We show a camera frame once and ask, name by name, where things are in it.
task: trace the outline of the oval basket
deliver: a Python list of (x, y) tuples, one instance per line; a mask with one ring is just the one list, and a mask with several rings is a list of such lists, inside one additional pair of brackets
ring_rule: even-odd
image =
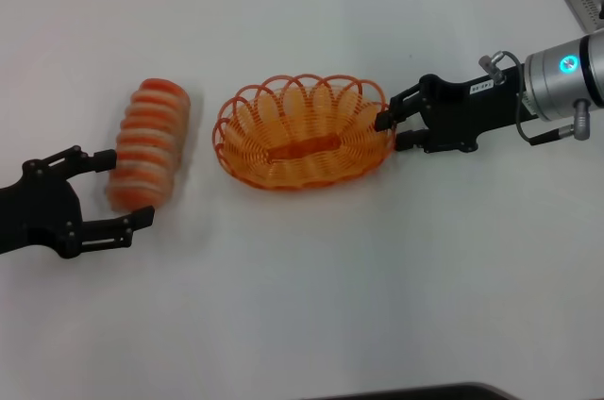
[(212, 141), (223, 168), (250, 186), (322, 188), (365, 175), (388, 157), (394, 131), (374, 130), (386, 108), (372, 81), (274, 76), (222, 106)]

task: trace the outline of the cable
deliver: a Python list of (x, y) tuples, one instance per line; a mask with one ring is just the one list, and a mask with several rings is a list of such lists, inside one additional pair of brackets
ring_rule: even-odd
[(505, 56), (509, 57), (513, 63), (516, 64), (516, 68), (518, 69), (518, 97), (516, 102), (516, 129), (518, 130), (518, 134), (520, 137), (524, 139), (526, 142), (530, 143), (530, 137), (527, 136), (527, 133), (524, 132), (522, 126), (520, 125), (520, 109), (522, 109), (522, 97), (525, 92), (525, 78), (524, 72), (522, 70), (522, 63), (520, 60), (512, 54), (510, 51), (501, 51)]

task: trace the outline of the white tabletop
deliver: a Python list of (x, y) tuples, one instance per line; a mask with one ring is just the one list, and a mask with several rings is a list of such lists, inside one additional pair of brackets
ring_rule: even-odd
[[(346, 186), (250, 189), (210, 134), (240, 87), (344, 73), (393, 95), (581, 35), (563, 0), (0, 0), (0, 182), (114, 146), (149, 76), (193, 97), (180, 186), (130, 249), (0, 257), (12, 400), (288, 400), (481, 381), (604, 395), (604, 116), (587, 142), (393, 156)], [(535, 134), (548, 126), (527, 125)], [(111, 216), (105, 175), (74, 181)]]

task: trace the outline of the white surface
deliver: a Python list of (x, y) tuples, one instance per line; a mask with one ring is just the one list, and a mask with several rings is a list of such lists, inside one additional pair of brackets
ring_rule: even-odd
[[(0, 258), (6, 398), (288, 400), (467, 380), (524, 400), (604, 395), (604, 116), (588, 142), (530, 148), (506, 128), (473, 155), (401, 154), (298, 195), (236, 183), (210, 144), (243, 85), (347, 73), (392, 95), (425, 73), (467, 80), (483, 54), (580, 36), (563, 0), (0, 9), (2, 185), (28, 158), (112, 147), (149, 76), (191, 92), (198, 127), (177, 200), (131, 249)], [(109, 215), (105, 182), (75, 181), (90, 219)]]

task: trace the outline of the blue indicator light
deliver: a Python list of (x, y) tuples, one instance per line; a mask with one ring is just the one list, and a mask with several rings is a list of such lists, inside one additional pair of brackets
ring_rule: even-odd
[(566, 56), (560, 61), (560, 71), (566, 74), (573, 73), (579, 67), (577, 56)]

